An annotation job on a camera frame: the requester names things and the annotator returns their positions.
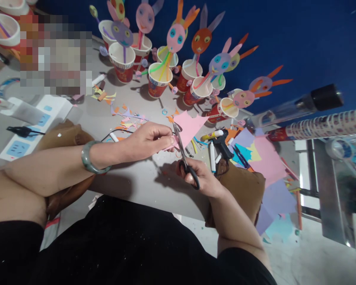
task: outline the scissor handle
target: scissor handle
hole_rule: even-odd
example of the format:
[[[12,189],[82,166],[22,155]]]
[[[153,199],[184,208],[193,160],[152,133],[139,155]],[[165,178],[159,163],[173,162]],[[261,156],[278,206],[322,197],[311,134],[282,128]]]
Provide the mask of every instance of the scissor handle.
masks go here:
[[[199,188],[200,188],[199,179],[198,179],[198,175],[195,172],[195,170],[189,165],[186,166],[185,163],[183,162],[183,160],[179,161],[179,168],[181,168],[181,166],[183,167],[183,170],[185,171],[186,174],[191,173],[191,175],[194,178],[195,183],[197,184],[196,186],[195,185],[192,185],[192,186],[195,190],[199,190]]]

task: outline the bracelet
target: bracelet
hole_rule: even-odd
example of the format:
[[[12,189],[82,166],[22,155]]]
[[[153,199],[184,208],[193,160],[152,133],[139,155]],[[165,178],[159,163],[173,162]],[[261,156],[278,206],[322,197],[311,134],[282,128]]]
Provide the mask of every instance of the bracelet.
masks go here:
[[[92,172],[94,174],[104,174],[107,173],[108,170],[111,169],[111,166],[108,166],[105,169],[97,169],[94,165],[92,165],[91,160],[90,160],[90,149],[94,144],[101,143],[100,141],[90,141],[86,143],[83,146],[82,149],[82,162],[85,167],[89,172]]]

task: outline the glue gun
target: glue gun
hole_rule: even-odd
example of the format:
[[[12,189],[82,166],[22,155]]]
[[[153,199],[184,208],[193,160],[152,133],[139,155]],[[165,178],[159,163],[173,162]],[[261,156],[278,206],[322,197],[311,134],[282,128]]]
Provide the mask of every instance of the glue gun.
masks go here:
[[[214,146],[220,150],[222,157],[226,160],[233,158],[234,154],[229,151],[227,145],[225,144],[225,139],[228,136],[228,131],[225,129],[223,130],[224,134],[216,139],[212,139]]]

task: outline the pixelated area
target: pixelated area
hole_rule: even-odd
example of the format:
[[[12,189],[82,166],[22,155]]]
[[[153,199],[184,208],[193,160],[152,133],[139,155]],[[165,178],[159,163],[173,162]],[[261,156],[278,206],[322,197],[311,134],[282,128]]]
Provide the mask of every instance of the pixelated area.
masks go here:
[[[91,32],[61,15],[22,15],[20,30],[21,87],[30,94],[92,94]]]

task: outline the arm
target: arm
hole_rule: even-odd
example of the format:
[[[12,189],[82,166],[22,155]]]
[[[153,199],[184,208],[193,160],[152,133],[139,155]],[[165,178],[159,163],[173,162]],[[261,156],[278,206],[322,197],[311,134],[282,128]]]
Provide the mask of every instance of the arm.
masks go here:
[[[210,200],[216,230],[219,233],[218,254],[230,247],[242,248],[253,254],[271,271],[268,256],[256,228],[232,194],[220,184],[204,162],[190,158],[186,160],[198,175],[201,186],[199,191]],[[177,169],[177,174],[186,182],[195,184],[192,175],[186,175],[182,168]]]
[[[174,143],[171,135],[167,126],[146,123],[121,142],[93,145],[90,159],[99,169],[142,160]],[[82,148],[43,150],[0,168],[0,222],[28,220],[44,227],[45,197],[93,175],[82,164]]]

